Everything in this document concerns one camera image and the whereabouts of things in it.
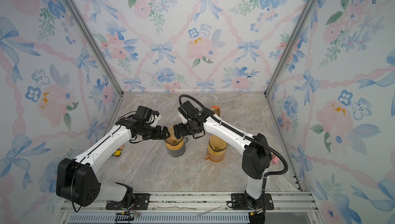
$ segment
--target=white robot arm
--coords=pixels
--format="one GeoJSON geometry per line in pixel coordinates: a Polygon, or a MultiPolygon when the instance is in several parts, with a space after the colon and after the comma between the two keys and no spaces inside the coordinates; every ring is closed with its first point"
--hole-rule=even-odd
{"type": "MultiPolygon", "coordinates": [[[[243,156],[242,168],[247,174],[244,207],[248,206],[253,210],[262,209],[266,178],[269,175],[285,173],[288,170],[285,159],[267,145],[263,135],[253,136],[235,128],[191,96],[181,95],[179,101],[178,110],[182,123],[174,126],[175,136],[180,138],[209,132],[234,147],[243,156]],[[198,110],[189,101],[182,103],[182,97],[194,100],[202,109],[198,110]],[[272,159],[270,151],[283,162],[282,171],[267,172],[272,159]]],[[[127,141],[135,143],[133,141],[136,140],[137,135],[141,135],[143,140],[170,137],[167,127],[156,125],[160,118],[157,111],[139,106],[135,114],[119,119],[116,125],[91,148],[73,160],[67,158],[62,160],[58,166],[57,195],[83,207],[97,201],[114,201],[125,209],[131,207],[135,203],[132,187],[121,183],[99,183],[95,174],[122,144],[127,141]]]]}

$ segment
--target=wall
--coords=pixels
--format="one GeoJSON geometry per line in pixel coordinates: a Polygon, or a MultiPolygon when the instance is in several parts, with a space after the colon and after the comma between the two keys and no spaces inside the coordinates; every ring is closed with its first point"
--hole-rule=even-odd
{"type": "Polygon", "coordinates": [[[274,88],[276,121],[326,224],[394,223],[395,0],[320,2],[274,88]]]}
{"type": "Polygon", "coordinates": [[[62,0],[0,11],[0,222],[52,223],[58,163],[101,138],[119,96],[62,0]]]}
{"type": "Polygon", "coordinates": [[[265,90],[306,0],[74,1],[121,87],[140,92],[265,90]]]}

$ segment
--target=wire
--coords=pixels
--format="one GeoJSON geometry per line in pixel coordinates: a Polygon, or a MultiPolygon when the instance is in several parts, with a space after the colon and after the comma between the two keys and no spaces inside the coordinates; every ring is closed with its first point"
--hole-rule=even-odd
{"type": "MultiPolygon", "coordinates": [[[[204,111],[206,111],[206,112],[210,115],[210,117],[211,117],[215,122],[217,122],[217,123],[220,122],[219,119],[215,118],[215,116],[214,116],[213,114],[211,114],[212,111],[211,111],[210,109],[206,108],[202,103],[200,103],[200,101],[198,101],[197,99],[195,99],[195,98],[192,97],[192,96],[189,96],[189,95],[187,95],[187,94],[182,94],[182,95],[180,95],[180,96],[178,97],[178,102],[180,103],[180,105],[182,105],[181,98],[183,98],[183,97],[189,98],[189,99],[193,100],[194,102],[196,102],[204,111]]],[[[224,127],[226,127],[226,128],[228,128],[228,129],[231,130],[232,132],[236,133],[236,134],[239,135],[240,137],[244,137],[244,133],[241,133],[240,131],[236,130],[235,128],[229,126],[228,124],[222,123],[221,125],[224,126],[224,127]]],[[[264,174],[264,177],[265,177],[265,178],[267,178],[269,175],[281,175],[281,174],[284,174],[284,173],[286,173],[286,172],[288,171],[288,163],[287,163],[287,161],[285,161],[284,157],[282,157],[282,155],[280,155],[279,152],[277,152],[277,151],[274,150],[272,147],[267,146],[266,144],[264,144],[263,142],[261,142],[261,141],[259,141],[259,140],[257,140],[257,139],[250,138],[250,137],[248,137],[248,136],[245,136],[245,139],[247,139],[247,140],[249,140],[250,142],[253,142],[253,143],[257,144],[257,145],[260,145],[260,146],[264,147],[265,149],[268,149],[269,151],[273,152],[273,153],[280,159],[280,161],[282,162],[282,164],[284,165],[284,168],[283,168],[283,170],[281,170],[281,171],[274,171],[274,172],[267,172],[267,173],[265,173],[265,174],[264,174]]]]}
{"type": "MultiPolygon", "coordinates": [[[[121,126],[119,126],[119,128],[118,128],[116,131],[114,131],[113,134],[116,133],[120,128],[121,128],[121,126]]],[[[96,146],[94,149],[92,149],[87,155],[90,155],[95,149],[97,149],[98,147],[100,147],[100,145],[101,145],[102,143],[104,143],[108,138],[110,138],[110,136],[106,137],[106,139],[104,139],[98,146],[96,146]]],[[[74,201],[73,201],[73,183],[74,183],[74,179],[75,179],[75,177],[76,177],[77,170],[82,166],[82,163],[81,163],[81,162],[82,162],[84,159],[85,159],[85,157],[82,158],[80,162],[78,162],[78,165],[77,165],[77,167],[76,167],[76,169],[75,169],[75,171],[74,171],[73,179],[72,179],[71,199],[72,199],[72,206],[73,206],[73,209],[74,209],[75,212],[78,212],[78,211],[81,209],[81,205],[80,205],[80,207],[79,207],[78,210],[77,210],[76,207],[74,206],[74,201]]]]}
{"type": "Polygon", "coordinates": [[[119,120],[119,118],[125,117],[125,116],[128,115],[129,113],[126,113],[126,114],[122,115],[121,117],[118,117],[118,120],[119,120]]]}

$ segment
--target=gray marble surface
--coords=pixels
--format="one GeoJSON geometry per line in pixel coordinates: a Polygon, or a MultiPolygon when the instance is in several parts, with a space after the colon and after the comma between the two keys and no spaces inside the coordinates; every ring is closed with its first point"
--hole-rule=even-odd
{"type": "MultiPolygon", "coordinates": [[[[220,106],[221,118],[245,132],[263,134],[269,145],[284,155],[262,94],[190,95],[208,108],[220,106]]],[[[162,119],[158,125],[169,127],[181,123],[177,115],[178,97],[178,94],[124,94],[117,117],[143,105],[159,111],[162,119]]],[[[233,147],[227,147],[225,158],[220,162],[204,160],[210,136],[209,133],[199,139],[190,136],[185,154],[178,158],[167,153],[165,142],[161,140],[125,143],[121,156],[111,156],[97,177],[99,182],[125,183],[135,191],[244,191],[247,176],[241,168],[242,156],[233,147]]],[[[279,162],[271,164],[270,170],[278,171],[282,167],[279,162]]],[[[284,175],[270,176],[266,191],[295,191],[296,187],[288,171],[284,175]]]]}

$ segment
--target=black mounting plate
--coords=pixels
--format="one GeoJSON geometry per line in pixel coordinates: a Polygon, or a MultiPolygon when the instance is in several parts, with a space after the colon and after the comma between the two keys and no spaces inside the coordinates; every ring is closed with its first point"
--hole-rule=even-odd
{"type": "MultiPolygon", "coordinates": [[[[232,207],[234,210],[251,210],[247,205],[246,198],[244,196],[244,193],[232,193],[230,194],[231,196],[231,203],[234,207],[232,207]]],[[[266,210],[274,210],[274,205],[273,205],[273,200],[271,198],[271,195],[269,193],[265,193],[265,201],[266,205],[266,210]]]]}
{"type": "MultiPolygon", "coordinates": [[[[147,210],[149,203],[149,193],[133,193],[134,198],[137,200],[134,210],[147,210]]],[[[119,202],[107,202],[106,210],[124,210],[122,205],[119,205],[119,202]]]]}

